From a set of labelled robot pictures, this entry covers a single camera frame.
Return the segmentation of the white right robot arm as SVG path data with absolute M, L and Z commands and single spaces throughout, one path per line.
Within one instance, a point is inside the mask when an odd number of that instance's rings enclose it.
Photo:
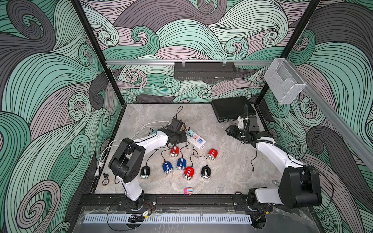
M 255 126 L 255 116 L 239 116 L 238 125 L 225 129 L 228 136 L 242 144 L 251 145 L 262 152 L 281 173 L 275 188 L 252 188 L 249 191 L 253 204 L 275 204 L 288 208 L 318 206 L 322 203 L 320 175 L 316 168 L 306 166 L 289 155 L 272 136 Z

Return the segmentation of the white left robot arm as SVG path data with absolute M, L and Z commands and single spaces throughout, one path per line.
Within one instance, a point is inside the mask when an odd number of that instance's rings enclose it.
M 170 124 L 147 137 L 135 140 L 123 139 L 112 156 L 108 167 L 124 187 L 126 197 L 136 202 L 143 195 L 138 174 L 144 156 L 168 144 L 174 146 L 186 141 L 185 124 L 181 120 L 173 118 Z

